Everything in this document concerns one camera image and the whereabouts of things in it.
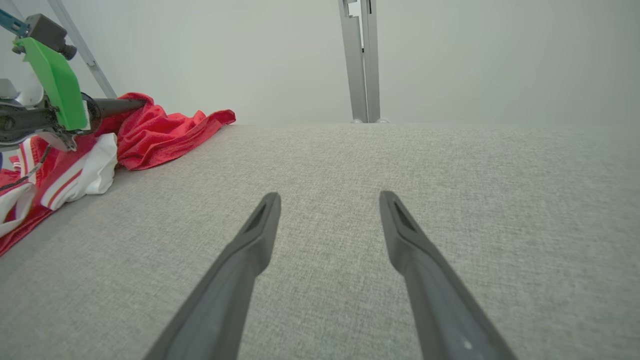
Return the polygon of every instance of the robotic arm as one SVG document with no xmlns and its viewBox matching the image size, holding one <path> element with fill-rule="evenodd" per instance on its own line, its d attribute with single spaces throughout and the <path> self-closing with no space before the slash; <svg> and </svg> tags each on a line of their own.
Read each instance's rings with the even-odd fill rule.
<svg viewBox="0 0 640 360">
<path fill-rule="evenodd" d="M 81 93 L 67 62 L 77 49 L 66 44 L 67 31 L 46 16 L 22 22 L 0 10 L 0 25 L 16 35 L 12 51 L 25 54 L 40 83 L 24 92 L 29 96 L 17 95 L 9 81 L 0 86 L 0 151 L 16 149 L 33 134 L 61 151 L 75 151 L 76 135 L 95 132 L 102 119 L 144 105 L 142 100 L 92 99 Z"/>
</svg>

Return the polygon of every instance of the teal plastic part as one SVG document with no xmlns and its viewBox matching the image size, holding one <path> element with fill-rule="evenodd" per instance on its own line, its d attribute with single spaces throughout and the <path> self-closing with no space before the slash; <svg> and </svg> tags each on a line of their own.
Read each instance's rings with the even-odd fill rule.
<svg viewBox="0 0 640 360">
<path fill-rule="evenodd" d="M 33 38 L 20 38 L 13 43 L 24 47 L 24 61 L 31 65 L 51 104 L 59 109 L 58 123 L 66 130 L 85 128 L 80 86 L 65 57 Z"/>
</svg>

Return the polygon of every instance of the textured gray fabric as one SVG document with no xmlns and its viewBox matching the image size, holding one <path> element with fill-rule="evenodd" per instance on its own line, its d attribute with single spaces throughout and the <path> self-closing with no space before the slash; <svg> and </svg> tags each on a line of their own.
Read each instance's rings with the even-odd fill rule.
<svg viewBox="0 0 640 360">
<path fill-rule="evenodd" d="M 402 198 L 521 359 L 637 358 L 639 136 L 225 127 L 181 159 L 119 172 L 0 258 L 0 358 L 142 358 L 278 191 L 239 358 L 418 359 L 380 190 Z"/>
</svg>

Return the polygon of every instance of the clothing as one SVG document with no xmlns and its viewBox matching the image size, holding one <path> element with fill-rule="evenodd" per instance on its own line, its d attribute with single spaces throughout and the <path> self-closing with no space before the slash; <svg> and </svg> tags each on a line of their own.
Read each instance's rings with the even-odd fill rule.
<svg viewBox="0 0 640 360">
<path fill-rule="evenodd" d="M 236 116 L 231 110 L 194 117 L 167 115 L 153 99 L 130 93 L 122 99 L 144 99 L 144 107 L 104 119 L 94 134 L 77 136 L 77 151 L 49 149 L 27 181 L 0 192 L 0 256 L 65 202 L 102 194 L 113 182 L 117 163 L 143 170 L 179 158 L 205 142 Z M 47 142 L 35 135 L 20 144 L 11 162 L 15 171 L 0 171 L 0 186 L 16 182 L 42 159 Z"/>
</svg>

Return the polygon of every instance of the red fabric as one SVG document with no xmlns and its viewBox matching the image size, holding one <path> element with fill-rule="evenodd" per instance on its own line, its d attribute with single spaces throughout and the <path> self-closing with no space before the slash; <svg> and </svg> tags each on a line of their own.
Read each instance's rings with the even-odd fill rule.
<svg viewBox="0 0 640 360">
<path fill-rule="evenodd" d="M 143 99 L 146 104 L 133 113 L 102 121 L 97 135 L 118 134 L 118 162 L 129 170 L 144 170 L 177 159 L 215 134 L 222 125 L 236 121 L 236 114 L 223 110 L 194 117 L 167 115 L 149 96 L 128 93 L 121 99 Z"/>
<path fill-rule="evenodd" d="M 36 192 L 33 207 L 27 218 L 13 231 L 0 238 L 0 256 L 7 252 L 20 239 L 31 232 L 41 221 L 53 213 L 40 205 L 44 191 L 66 172 L 79 158 L 91 150 L 96 137 L 106 133 L 116 133 L 118 137 L 118 162 L 129 170 L 144 170 L 185 155 L 205 142 L 223 125 L 236 121 L 231 110 L 223 110 L 205 116 L 198 111 L 194 117 L 176 113 L 167 115 L 162 107 L 155 105 L 152 98 L 143 94 L 129 93 L 121 99 L 143 99 L 144 107 L 104 119 L 95 134 L 76 137 L 76 152 L 61 152 L 51 149 L 40 170 L 36 172 Z M 42 158 L 46 142 L 34 136 L 31 141 L 34 163 Z M 0 186 L 15 182 L 19 172 L 2 169 Z M 0 192 L 4 195 L 11 189 Z M 15 216 L 15 209 L 7 219 Z"/>
</svg>

